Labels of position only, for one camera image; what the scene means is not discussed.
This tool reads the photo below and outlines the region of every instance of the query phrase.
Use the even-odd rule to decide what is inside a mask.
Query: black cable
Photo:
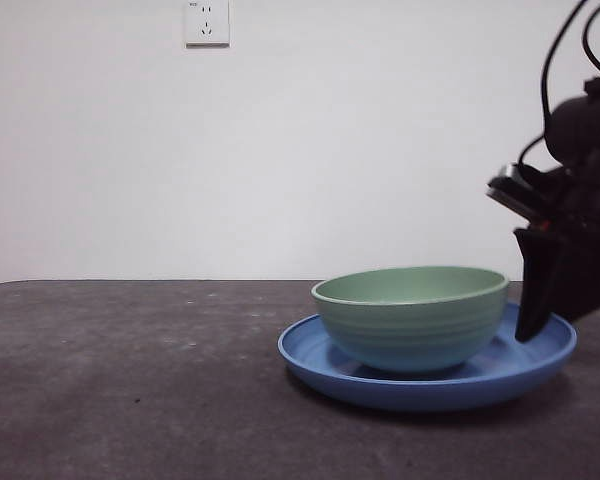
[[[540,80],[540,96],[542,98],[542,114],[544,119],[543,132],[549,130],[549,124],[551,123],[551,109],[549,108],[549,89],[547,86],[547,84],[549,83],[549,67],[551,66],[551,61],[553,60],[553,56],[555,55],[556,50],[558,49],[558,45],[560,45],[560,42],[562,41],[562,37],[564,37],[564,34],[567,32],[569,26],[571,26],[573,19],[576,17],[576,15],[578,15],[580,10],[582,10],[582,7],[584,7],[584,4],[587,3],[587,1],[588,0],[580,0],[578,4],[574,7],[574,9],[571,11],[571,14],[562,25],[562,28],[558,32],[558,35],[556,35],[556,38],[553,40],[551,48],[549,49],[549,52],[547,53],[547,56],[544,60],[544,66],[542,67],[542,77]],[[518,157],[518,163],[520,165],[524,163],[524,157],[527,154],[527,152],[531,150],[543,138],[544,133],[539,137],[533,139],[531,143],[529,143],[524,148],[524,150],[522,150],[520,156]]]
[[[544,67],[542,68],[542,79],[540,81],[541,87],[541,95],[542,95],[542,111],[544,113],[544,131],[546,132],[549,129],[549,124],[551,123],[551,110],[549,109],[549,93],[548,93],[548,79],[549,79],[549,67],[551,66],[551,61],[553,60],[553,56],[558,49],[558,45],[562,41],[564,34],[567,32],[567,29],[573,22],[573,19],[576,18],[578,12],[582,10],[584,4],[587,3],[587,0],[580,0],[575,8],[571,11],[571,14],[567,18],[567,20],[562,25],[562,28],[558,32],[558,35],[553,40],[553,44],[549,49],[549,53],[547,53],[547,58],[544,61]]]
[[[524,163],[524,156],[529,152],[529,150],[531,150],[533,147],[535,147],[543,139],[544,139],[544,134],[540,134],[536,138],[534,138],[531,141],[531,143],[529,143],[529,145],[524,147],[524,150],[522,150],[522,152],[520,152],[520,156],[518,157],[518,165],[522,165]]]
[[[587,55],[587,58],[589,58],[591,63],[593,63],[593,65],[600,71],[600,60],[596,58],[594,53],[591,51],[591,47],[589,46],[589,30],[591,29],[593,21],[599,14],[600,6],[593,11],[587,20],[584,31],[582,32],[582,48],[584,49],[584,53]]]

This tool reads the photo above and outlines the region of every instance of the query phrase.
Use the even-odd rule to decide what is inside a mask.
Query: green bowl
[[[355,273],[311,289],[334,344],[393,372],[458,365],[495,336],[507,301],[502,274],[467,267]]]

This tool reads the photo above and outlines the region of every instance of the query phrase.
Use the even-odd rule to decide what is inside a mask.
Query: white wall
[[[210,50],[183,3],[0,0],[0,282],[520,277],[485,184],[541,130],[575,1],[233,0]],[[577,30],[554,101],[594,73]]]

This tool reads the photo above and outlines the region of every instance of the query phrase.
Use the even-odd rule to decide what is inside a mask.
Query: plate rim
[[[509,301],[507,301],[507,308],[511,308],[511,307],[516,308],[518,310],[520,309],[520,305],[518,303],[512,302],[509,300]],[[553,355],[550,355],[549,357],[544,358],[537,363],[534,363],[532,368],[518,370],[518,371],[514,371],[514,372],[509,372],[509,373],[503,372],[503,373],[497,373],[497,374],[484,375],[484,376],[480,376],[480,377],[449,378],[449,379],[441,379],[441,380],[387,380],[387,379],[380,379],[380,378],[363,378],[363,377],[354,377],[351,375],[344,375],[342,373],[333,373],[333,372],[328,372],[328,371],[321,370],[321,369],[311,368],[308,365],[303,364],[302,362],[296,360],[284,348],[284,345],[283,345],[284,339],[293,330],[295,330],[295,329],[301,327],[302,325],[304,325],[305,323],[308,323],[319,317],[320,317],[320,314],[318,314],[318,313],[309,315],[308,317],[305,317],[302,320],[299,320],[284,329],[284,331],[280,334],[280,336],[278,338],[278,351],[280,352],[282,357],[287,362],[295,365],[296,367],[306,370],[308,372],[311,372],[313,374],[318,374],[318,375],[321,375],[323,377],[328,377],[328,378],[337,378],[340,380],[345,380],[345,381],[350,381],[350,382],[353,381],[353,382],[369,383],[369,384],[374,384],[374,385],[392,385],[392,386],[461,385],[461,384],[492,382],[492,381],[497,381],[497,380],[501,380],[501,379],[505,379],[505,378],[509,379],[509,378],[515,378],[515,377],[521,376],[521,375],[529,375],[532,372],[542,370],[543,368],[545,368],[547,366],[553,365],[564,359],[567,359],[571,355],[573,350],[575,349],[575,346],[576,346],[577,340],[578,340],[578,334],[577,334],[575,328],[561,316],[559,316],[555,313],[552,313],[551,317],[550,317],[550,321],[557,322],[559,325],[561,325],[563,328],[565,328],[569,334],[569,338],[567,340],[566,345],[563,348],[559,349]]]

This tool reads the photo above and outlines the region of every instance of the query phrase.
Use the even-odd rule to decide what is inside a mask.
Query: wall socket
[[[187,47],[229,46],[229,0],[189,0],[184,8]]]

